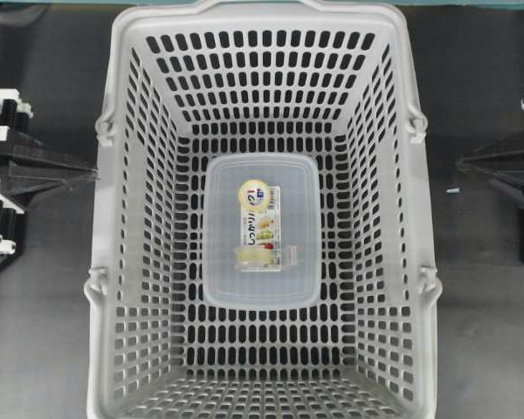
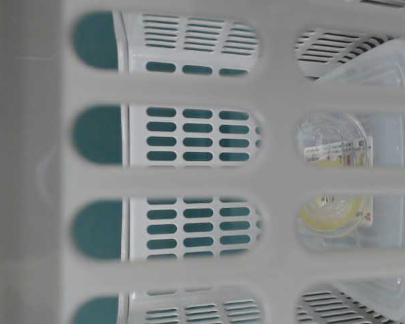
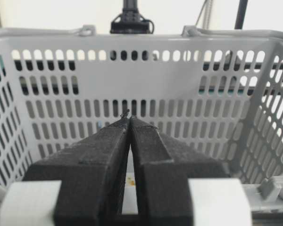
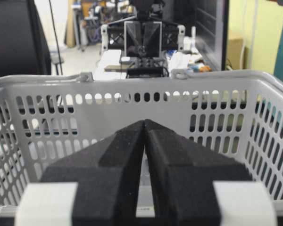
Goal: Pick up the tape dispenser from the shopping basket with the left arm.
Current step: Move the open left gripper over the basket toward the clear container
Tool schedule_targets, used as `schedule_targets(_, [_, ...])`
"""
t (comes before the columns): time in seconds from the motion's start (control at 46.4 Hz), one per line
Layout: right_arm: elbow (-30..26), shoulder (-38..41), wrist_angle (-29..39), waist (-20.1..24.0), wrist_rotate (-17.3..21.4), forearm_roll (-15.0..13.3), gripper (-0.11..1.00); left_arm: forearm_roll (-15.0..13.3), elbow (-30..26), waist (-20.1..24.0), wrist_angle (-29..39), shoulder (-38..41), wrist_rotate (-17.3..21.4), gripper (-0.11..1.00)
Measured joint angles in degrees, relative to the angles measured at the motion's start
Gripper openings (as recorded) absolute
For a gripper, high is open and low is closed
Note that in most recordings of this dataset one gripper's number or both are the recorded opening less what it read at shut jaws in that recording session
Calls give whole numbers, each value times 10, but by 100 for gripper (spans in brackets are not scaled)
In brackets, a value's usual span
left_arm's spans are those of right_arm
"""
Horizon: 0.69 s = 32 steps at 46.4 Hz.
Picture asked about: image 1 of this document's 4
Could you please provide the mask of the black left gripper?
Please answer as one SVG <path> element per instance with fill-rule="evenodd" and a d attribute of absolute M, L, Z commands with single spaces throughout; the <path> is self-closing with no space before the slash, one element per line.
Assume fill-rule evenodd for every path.
<path fill-rule="evenodd" d="M 24 249 L 25 213 L 20 206 L 31 206 L 97 180 L 93 164 L 26 134 L 8 133 L 13 128 L 25 128 L 31 117 L 31 106 L 22 102 L 18 90 L 0 89 L 0 188 L 4 187 L 4 194 L 0 191 L 0 271 Z M 53 167 L 8 167 L 9 158 Z"/>

